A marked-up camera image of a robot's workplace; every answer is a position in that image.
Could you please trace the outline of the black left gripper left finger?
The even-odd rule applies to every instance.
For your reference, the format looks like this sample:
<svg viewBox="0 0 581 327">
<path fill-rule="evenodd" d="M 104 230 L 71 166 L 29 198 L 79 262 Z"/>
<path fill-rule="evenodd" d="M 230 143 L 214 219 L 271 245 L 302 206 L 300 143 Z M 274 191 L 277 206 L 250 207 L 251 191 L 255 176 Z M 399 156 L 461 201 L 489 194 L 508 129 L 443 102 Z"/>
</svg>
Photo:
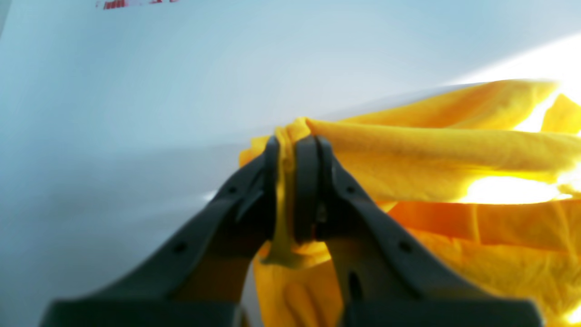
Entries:
<svg viewBox="0 0 581 327">
<path fill-rule="evenodd" d="M 42 327 L 248 327 L 241 292 L 276 220 L 280 145 L 271 136 L 214 198 L 118 281 L 52 302 Z"/>
</svg>

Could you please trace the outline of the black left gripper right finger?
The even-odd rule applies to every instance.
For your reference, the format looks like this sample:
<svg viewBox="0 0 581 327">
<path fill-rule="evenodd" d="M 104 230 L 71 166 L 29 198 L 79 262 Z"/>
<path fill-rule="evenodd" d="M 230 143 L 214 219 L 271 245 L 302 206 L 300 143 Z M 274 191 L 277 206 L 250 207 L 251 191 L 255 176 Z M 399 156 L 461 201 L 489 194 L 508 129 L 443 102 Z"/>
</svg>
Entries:
<svg viewBox="0 0 581 327">
<path fill-rule="evenodd" d="M 491 295 L 438 260 L 384 213 L 325 138 L 296 144 L 293 236 L 328 248 L 345 305 L 341 327 L 541 327 L 529 300 Z"/>
</svg>

